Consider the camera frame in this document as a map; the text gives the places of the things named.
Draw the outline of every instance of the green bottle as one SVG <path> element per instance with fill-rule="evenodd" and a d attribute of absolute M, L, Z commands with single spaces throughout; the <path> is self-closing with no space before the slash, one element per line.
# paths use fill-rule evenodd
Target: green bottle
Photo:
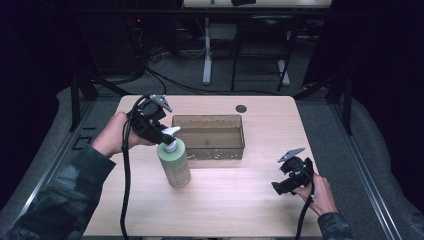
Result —
<path fill-rule="evenodd" d="M 173 135 L 180 127 L 167 128 L 163 133 Z M 165 171 L 169 184 L 173 187 L 184 187 L 191 180 L 190 168 L 184 142 L 176 138 L 171 144 L 158 145 L 157 154 Z"/>

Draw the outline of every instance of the clear plastic container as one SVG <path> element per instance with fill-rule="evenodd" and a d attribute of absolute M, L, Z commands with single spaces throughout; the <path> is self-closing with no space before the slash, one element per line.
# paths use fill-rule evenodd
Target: clear plastic container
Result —
<path fill-rule="evenodd" d="M 175 137 L 184 141 L 188 160 L 242 159 L 244 136 L 240 115 L 175 115 Z"/>

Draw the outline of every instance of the human arm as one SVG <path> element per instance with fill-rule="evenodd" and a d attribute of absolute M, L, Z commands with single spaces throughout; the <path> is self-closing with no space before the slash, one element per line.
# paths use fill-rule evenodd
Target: human arm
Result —
<path fill-rule="evenodd" d="M 102 186 L 115 163 L 108 159 L 121 152 L 125 113 L 107 126 L 35 196 L 4 239 L 80 239 L 96 209 Z M 129 147 L 153 145 L 130 133 Z"/>
<path fill-rule="evenodd" d="M 314 201 L 309 206 L 318 214 L 318 225 L 323 239 L 354 239 L 352 229 L 346 218 L 338 211 L 333 193 L 326 178 L 314 173 Z M 304 201 L 311 192 L 311 184 L 293 190 Z"/>

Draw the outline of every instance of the camouflage sleeve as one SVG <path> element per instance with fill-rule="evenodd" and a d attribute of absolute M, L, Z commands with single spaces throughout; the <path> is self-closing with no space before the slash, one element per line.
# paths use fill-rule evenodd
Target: camouflage sleeve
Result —
<path fill-rule="evenodd" d="M 86 146 L 40 190 L 5 239 L 80 239 L 114 166 Z"/>
<path fill-rule="evenodd" d="M 346 218 L 339 212 L 331 212 L 318 218 L 323 239 L 354 239 Z"/>

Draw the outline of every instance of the table top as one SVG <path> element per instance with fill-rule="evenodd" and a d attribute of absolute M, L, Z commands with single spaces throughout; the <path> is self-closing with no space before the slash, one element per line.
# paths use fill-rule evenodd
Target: table top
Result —
<path fill-rule="evenodd" d="M 329 8 L 331 0 L 256 0 L 255 4 L 246 4 L 237 8 Z M 187 8 L 230 8 L 231 0 L 184 0 Z"/>
<path fill-rule="evenodd" d="M 128 112 L 139 96 L 122 98 L 117 111 Z M 245 149 L 241 160 L 189 160 L 192 179 L 183 188 L 169 185 L 156 146 L 130 150 L 131 194 L 126 229 L 129 236 L 285 237 L 296 234 L 303 200 L 278 195 L 271 182 L 287 178 L 277 163 L 287 150 L 305 147 L 298 157 L 313 160 L 296 103 L 285 96 L 166 96 L 173 115 L 239 114 Z M 107 178 L 85 235 L 121 235 L 124 196 L 122 154 Z M 302 236 L 321 236 L 317 215 L 308 210 Z"/>

